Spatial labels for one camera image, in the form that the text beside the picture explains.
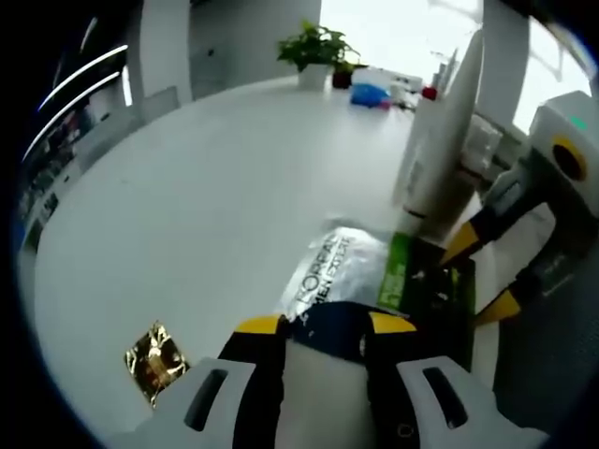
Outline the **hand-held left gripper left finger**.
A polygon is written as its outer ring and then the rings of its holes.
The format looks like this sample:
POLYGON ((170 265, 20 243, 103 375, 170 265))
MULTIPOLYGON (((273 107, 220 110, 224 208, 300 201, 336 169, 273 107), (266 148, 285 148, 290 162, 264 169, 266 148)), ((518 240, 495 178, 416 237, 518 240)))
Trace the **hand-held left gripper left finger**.
POLYGON ((216 358, 205 357, 157 401, 158 448, 272 448, 284 398, 288 321, 239 324, 216 358))

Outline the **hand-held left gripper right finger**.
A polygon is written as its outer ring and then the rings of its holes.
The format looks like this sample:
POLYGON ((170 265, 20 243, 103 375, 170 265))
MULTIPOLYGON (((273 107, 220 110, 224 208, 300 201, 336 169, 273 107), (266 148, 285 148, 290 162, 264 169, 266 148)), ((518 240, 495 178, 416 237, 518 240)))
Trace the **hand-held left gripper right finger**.
POLYGON ((368 314, 368 399, 382 448, 540 448, 548 434, 502 415, 493 392, 404 318, 368 314))

